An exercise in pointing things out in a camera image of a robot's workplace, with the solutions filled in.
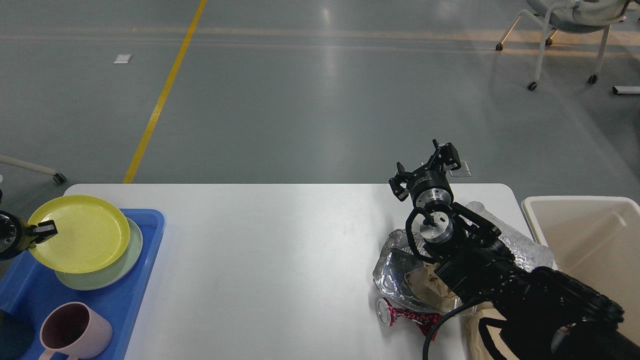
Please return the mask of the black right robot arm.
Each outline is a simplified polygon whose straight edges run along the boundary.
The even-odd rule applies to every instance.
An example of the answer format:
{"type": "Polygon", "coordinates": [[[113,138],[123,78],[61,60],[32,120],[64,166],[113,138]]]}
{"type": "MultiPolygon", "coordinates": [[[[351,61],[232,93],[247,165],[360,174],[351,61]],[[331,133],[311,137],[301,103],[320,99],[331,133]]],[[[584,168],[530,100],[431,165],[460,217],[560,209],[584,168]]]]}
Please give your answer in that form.
{"type": "Polygon", "coordinates": [[[637,360],[639,346],[618,331],[624,310],[572,276],[539,266],[526,271],[500,240],[498,226],[454,201],[447,171],[462,162],[455,146],[433,141],[434,153],[416,170],[398,162],[389,179],[399,201],[411,199],[405,223],[412,255],[434,264],[435,274],[462,304],[444,314],[428,332],[422,357],[443,324],[464,310],[489,302],[503,319],[483,317],[478,332],[494,360],[505,356],[489,329],[498,329],[520,360],[637,360]]]}

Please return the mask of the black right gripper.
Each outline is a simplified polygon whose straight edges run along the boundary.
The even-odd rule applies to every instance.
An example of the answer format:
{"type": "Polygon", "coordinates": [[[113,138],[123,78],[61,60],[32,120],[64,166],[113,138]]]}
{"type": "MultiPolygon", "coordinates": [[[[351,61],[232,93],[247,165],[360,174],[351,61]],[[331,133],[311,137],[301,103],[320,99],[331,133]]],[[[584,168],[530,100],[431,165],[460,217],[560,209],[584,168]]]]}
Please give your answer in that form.
{"type": "Polygon", "coordinates": [[[430,203],[440,202],[450,205],[454,194],[446,172],[462,168],[457,148],[451,143],[439,143],[432,139],[435,151],[426,163],[426,171],[413,174],[406,171],[401,162],[396,162],[397,171],[389,178],[392,194],[404,202],[409,196],[416,208],[427,207],[430,203]]]}

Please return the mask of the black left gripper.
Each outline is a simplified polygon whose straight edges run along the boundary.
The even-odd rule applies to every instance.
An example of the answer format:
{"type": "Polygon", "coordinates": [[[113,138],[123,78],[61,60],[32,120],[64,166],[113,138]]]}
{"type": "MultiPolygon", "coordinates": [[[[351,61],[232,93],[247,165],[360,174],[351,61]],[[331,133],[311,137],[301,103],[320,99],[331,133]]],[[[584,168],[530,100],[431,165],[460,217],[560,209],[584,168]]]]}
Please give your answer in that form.
{"type": "Polygon", "coordinates": [[[0,260],[10,260],[58,234],[54,219],[29,224],[4,210],[0,211],[0,260]]]}

